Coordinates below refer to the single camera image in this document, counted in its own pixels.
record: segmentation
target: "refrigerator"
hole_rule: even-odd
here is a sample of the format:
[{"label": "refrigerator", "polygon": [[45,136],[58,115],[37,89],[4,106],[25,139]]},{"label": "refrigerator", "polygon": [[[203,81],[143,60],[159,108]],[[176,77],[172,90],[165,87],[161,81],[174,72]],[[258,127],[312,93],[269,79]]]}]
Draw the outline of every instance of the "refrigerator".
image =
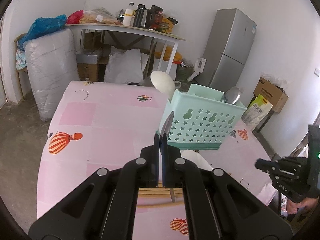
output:
[{"label": "refrigerator", "polygon": [[234,87],[249,56],[257,25],[239,9],[218,10],[204,50],[204,71],[195,79],[226,92]]}]

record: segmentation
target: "red plastic bag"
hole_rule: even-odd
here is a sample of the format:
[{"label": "red plastic bag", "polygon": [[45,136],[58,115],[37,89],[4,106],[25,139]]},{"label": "red plastic bag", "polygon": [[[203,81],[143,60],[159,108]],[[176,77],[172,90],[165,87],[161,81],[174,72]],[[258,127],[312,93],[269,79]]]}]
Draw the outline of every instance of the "red plastic bag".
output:
[{"label": "red plastic bag", "polygon": [[83,17],[83,10],[76,11],[71,14],[67,20],[67,24],[78,24]]}]

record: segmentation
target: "white bottle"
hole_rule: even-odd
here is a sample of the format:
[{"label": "white bottle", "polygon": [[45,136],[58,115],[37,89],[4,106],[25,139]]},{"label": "white bottle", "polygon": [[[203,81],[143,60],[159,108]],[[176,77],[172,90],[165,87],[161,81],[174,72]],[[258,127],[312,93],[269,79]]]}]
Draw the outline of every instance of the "white bottle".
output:
[{"label": "white bottle", "polygon": [[122,25],[123,26],[130,26],[131,18],[132,18],[133,12],[134,12],[133,5],[134,5],[133,2],[129,3],[129,6],[125,10],[124,18],[123,18],[123,21],[122,21]]}]

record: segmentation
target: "black thermos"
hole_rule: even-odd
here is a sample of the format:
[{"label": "black thermos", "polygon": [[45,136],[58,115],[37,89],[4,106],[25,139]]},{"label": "black thermos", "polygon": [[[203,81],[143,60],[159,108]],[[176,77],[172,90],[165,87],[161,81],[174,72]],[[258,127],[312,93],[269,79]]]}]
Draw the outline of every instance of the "black thermos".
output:
[{"label": "black thermos", "polygon": [[141,27],[144,9],[145,9],[144,4],[138,5],[137,11],[136,11],[136,17],[134,18],[134,21],[133,21],[133,27],[138,27],[138,28]]}]

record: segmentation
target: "mint green basket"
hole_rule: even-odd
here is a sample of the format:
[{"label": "mint green basket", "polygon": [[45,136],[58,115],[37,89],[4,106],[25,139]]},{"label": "mint green basket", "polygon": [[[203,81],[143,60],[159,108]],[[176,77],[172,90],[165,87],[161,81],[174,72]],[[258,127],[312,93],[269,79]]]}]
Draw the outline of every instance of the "mint green basket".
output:
[{"label": "mint green basket", "polygon": [[176,90],[164,109],[159,130],[174,111],[168,144],[180,150],[217,150],[247,109],[221,102],[223,92],[192,84],[188,93]]}]

